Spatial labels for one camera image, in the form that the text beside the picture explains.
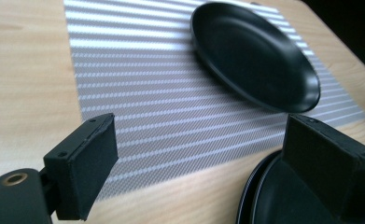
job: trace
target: brass hole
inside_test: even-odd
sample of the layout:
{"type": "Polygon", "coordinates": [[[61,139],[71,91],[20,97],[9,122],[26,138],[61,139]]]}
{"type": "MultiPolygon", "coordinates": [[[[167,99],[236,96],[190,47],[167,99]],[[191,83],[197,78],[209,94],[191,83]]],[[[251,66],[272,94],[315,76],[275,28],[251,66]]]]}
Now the brass hole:
{"type": "Polygon", "coordinates": [[[16,173],[14,175],[10,175],[10,176],[6,177],[2,181],[2,184],[5,186],[8,186],[8,187],[13,186],[13,185],[18,185],[22,181],[24,181],[27,177],[28,177],[28,174],[26,174],[26,173],[16,173]]]}

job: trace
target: black plastic bracket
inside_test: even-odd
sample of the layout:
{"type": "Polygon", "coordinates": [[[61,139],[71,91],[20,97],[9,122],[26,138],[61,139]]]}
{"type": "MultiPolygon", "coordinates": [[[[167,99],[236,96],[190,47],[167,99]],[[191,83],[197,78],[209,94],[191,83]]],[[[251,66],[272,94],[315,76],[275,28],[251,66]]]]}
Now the black plastic bracket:
{"type": "Polygon", "coordinates": [[[86,220],[118,160],[113,114],[89,119],[45,157],[38,172],[20,169],[0,176],[0,223],[86,220]]]}
{"type": "Polygon", "coordinates": [[[342,221],[365,219],[365,146],[316,119],[293,115],[283,160],[342,221]]]}

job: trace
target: wooden table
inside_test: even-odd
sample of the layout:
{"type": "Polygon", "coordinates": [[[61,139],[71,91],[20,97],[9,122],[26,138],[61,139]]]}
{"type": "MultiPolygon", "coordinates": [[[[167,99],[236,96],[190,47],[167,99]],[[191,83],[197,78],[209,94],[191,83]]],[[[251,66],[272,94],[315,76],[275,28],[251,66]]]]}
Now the wooden table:
{"type": "MultiPolygon", "coordinates": [[[[365,66],[308,6],[256,2],[278,8],[365,110],[365,66]]],[[[0,0],[0,175],[40,170],[80,123],[63,2],[0,0]]],[[[339,130],[365,144],[365,120],[339,130]]],[[[233,223],[250,172],[274,149],[96,203],[88,223],[233,223]]]]}

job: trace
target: clamp jaw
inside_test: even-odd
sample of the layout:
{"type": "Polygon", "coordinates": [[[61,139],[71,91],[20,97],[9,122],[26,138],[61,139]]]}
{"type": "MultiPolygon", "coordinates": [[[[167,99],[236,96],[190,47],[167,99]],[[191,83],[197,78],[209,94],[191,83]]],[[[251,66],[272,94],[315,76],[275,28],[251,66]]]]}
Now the clamp jaw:
{"type": "Polygon", "coordinates": [[[0,176],[0,223],[86,220],[118,160],[113,114],[85,121],[44,157],[45,168],[0,176]]]}

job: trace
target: placemat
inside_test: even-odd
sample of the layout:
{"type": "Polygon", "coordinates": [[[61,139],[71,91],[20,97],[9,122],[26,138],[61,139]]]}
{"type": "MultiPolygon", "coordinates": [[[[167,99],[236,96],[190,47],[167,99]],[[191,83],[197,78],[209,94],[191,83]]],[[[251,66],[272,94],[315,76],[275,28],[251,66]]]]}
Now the placemat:
{"type": "MultiPolygon", "coordinates": [[[[116,116],[120,159],[98,199],[282,144],[286,114],[242,100],[195,58],[190,15],[204,2],[64,1],[82,117],[116,116]]],[[[365,118],[277,9],[233,3],[278,27],[317,71],[321,100],[307,116],[365,118]]]]}

